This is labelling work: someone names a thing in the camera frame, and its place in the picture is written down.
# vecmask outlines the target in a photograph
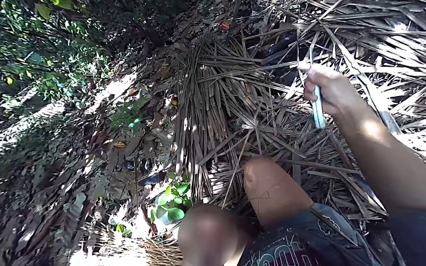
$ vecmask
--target bare knee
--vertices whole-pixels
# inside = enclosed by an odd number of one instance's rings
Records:
[[[275,162],[266,157],[253,157],[244,164],[244,184],[252,182],[252,179],[258,171],[264,171],[265,169],[271,169],[275,166]]]
[[[218,265],[232,255],[238,233],[231,214],[218,206],[199,204],[185,214],[178,229],[178,246],[182,255],[195,264],[200,257],[213,256]]]

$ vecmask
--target green leaf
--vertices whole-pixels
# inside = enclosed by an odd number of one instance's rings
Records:
[[[155,209],[152,209],[151,210],[151,222],[155,221],[155,213],[156,213]]]
[[[50,9],[46,7],[44,4],[35,4],[35,9],[46,20],[50,20]]]
[[[71,89],[68,89],[68,90],[65,91],[65,95],[67,95],[68,97],[72,97],[73,92],[71,91]]]
[[[179,187],[177,188],[177,191],[178,191],[180,194],[184,194],[184,193],[186,193],[186,192],[188,191],[188,184],[183,184],[183,185],[179,186]]]
[[[185,216],[183,210],[179,208],[168,209],[167,212],[169,213],[167,216],[169,218],[169,221],[178,221]]]
[[[52,1],[53,4],[55,4],[56,6],[59,6],[63,9],[72,9],[72,2],[71,0],[53,0]]]
[[[184,205],[185,205],[187,208],[190,208],[190,207],[192,207],[192,206],[193,206],[193,204],[192,204],[192,200],[191,200],[191,199],[187,199],[187,200],[186,200],[186,201],[184,201],[183,203],[184,203]]]
[[[119,223],[116,226],[116,231],[123,233],[126,230],[126,226],[122,225],[121,223]]]
[[[127,229],[126,231],[123,232],[123,234],[121,235],[122,237],[131,237],[131,230]]]
[[[145,104],[151,100],[149,95],[142,96],[133,104],[133,111],[139,111]]]
[[[165,205],[165,204],[167,204],[168,202],[173,201],[173,200],[174,200],[174,198],[175,198],[175,196],[174,196],[174,195],[172,195],[172,194],[170,194],[170,195],[166,195],[166,194],[164,194],[164,195],[162,195],[162,196],[160,197],[160,199],[159,199],[159,205]]]
[[[162,208],[162,207],[157,207],[157,211],[156,211],[156,214],[155,214],[155,217],[157,218],[157,219],[160,219],[162,216],[164,216],[164,214],[166,213],[167,211],[164,209],[164,208]]]

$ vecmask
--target dead leaf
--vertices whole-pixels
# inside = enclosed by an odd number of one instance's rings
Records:
[[[162,124],[163,115],[159,112],[154,112],[154,122],[152,122],[152,127],[157,128]]]
[[[222,30],[229,30],[230,29],[230,24],[228,22],[226,22],[226,21],[223,21],[221,23],[221,29]]]
[[[124,149],[124,148],[126,148],[126,144],[124,144],[124,142],[116,142],[115,147],[120,148],[120,149]]]

